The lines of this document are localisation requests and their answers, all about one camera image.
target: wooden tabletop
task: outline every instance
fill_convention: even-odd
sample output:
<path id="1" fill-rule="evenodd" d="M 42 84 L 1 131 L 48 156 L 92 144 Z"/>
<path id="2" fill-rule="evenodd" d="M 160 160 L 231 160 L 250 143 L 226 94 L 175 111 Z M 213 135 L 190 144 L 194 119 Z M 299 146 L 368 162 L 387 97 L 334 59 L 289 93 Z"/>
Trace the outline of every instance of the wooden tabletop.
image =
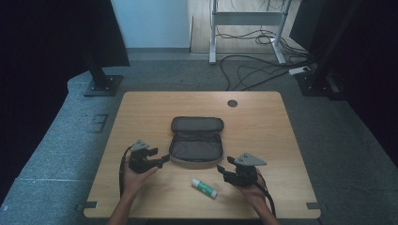
<path id="1" fill-rule="evenodd" d="M 228 106 L 229 100 L 237 102 Z M 128 92 L 114 126 L 85 208 L 89 218 L 108 218 L 119 201 L 118 169 L 125 149 L 138 139 L 159 148 L 151 158 L 168 154 L 177 116 L 211 116 L 224 121 L 221 132 L 225 156 L 244 152 L 265 160 L 258 169 L 267 181 L 278 218 L 319 218 L 319 209 L 299 147 L 277 92 Z M 227 171 L 235 166 L 224 158 Z M 197 178 L 218 191 L 211 199 L 191 186 Z M 149 177 L 130 211 L 131 218 L 258 218 L 240 192 L 223 182 L 215 165 L 193 169 L 174 162 Z"/>

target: person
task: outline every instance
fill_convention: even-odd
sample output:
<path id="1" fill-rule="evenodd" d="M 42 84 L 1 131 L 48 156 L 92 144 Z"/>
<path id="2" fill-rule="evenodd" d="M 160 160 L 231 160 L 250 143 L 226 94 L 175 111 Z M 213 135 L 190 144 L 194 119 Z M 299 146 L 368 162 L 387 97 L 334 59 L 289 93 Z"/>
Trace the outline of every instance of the person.
<path id="1" fill-rule="evenodd" d="M 154 174 L 157 170 L 158 168 L 154 167 L 144 173 L 135 173 L 129 168 L 128 163 L 125 163 L 123 184 L 124 190 L 122 196 L 120 197 L 119 203 L 117 204 L 114 212 L 112 213 L 108 221 L 108 225 L 127 224 L 131 205 L 134 202 L 135 197 L 144 185 L 145 180 L 149 176 Z M 261 179 L 260 177 L 261 173 L 258 169 L 257 172 L 259 176 L 258 182 L 264 187 L 266 184 L 264 184 L 263 179 Z M 254 209 L 264 225 L 280 225 L 278 219 L 274 217 L 269 210 L 266 203 L 266 198 L 259 188 L 257 188 L 256 186 L 236 188 L 243 194 L 246 201 Z"/>

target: black metal base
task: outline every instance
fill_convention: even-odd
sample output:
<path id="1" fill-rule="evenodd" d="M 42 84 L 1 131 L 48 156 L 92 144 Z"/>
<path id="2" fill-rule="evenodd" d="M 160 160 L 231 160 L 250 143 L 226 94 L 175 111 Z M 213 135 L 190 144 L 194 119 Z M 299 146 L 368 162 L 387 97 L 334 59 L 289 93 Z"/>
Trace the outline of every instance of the black metal base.
<path id="1" fill-rule="evenodd" d="M 301 94 L 305 97 L 328 97 L 331 100 L 344 100 L 344 95 L 339 90 L 333 90 L 328 80 L 314 82 L 315 76 L 311 72 L 295 75 Z"/>
<path id="2" fill-rule="evenodd" d="M 106 75 L 107 83 L 104 88 L 97 87 L 94 81 L 88 85 L 85 97 L 113 97 L 123 80 L 122 75 Z"/>

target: power strip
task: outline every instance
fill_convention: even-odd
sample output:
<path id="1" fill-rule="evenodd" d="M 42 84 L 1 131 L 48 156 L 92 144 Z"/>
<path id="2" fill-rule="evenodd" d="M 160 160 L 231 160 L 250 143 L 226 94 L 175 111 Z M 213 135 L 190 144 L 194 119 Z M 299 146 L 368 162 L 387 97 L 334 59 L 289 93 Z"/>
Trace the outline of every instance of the power strip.
<path id="1" fill-rule="evenodd" d="M 293 76 L 293 75 L 303 73 L 303 72 L 308 72 L 308 71 L 310 71 L 309 67 L 298 67 L 298 68 L 289 69 L 289 74 Z"/>

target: glue stick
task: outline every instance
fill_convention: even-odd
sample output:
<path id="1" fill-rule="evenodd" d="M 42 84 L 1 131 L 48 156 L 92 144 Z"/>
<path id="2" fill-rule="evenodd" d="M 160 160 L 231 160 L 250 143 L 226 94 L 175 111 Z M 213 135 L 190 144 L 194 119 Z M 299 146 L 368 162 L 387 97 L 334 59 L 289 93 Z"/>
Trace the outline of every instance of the glue stick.
<path id="1" fill-rule="evenodd" d="M 200 180 L 192 179 L 192 185 L 213 199 L 217 197 L 217 191 Z"/>

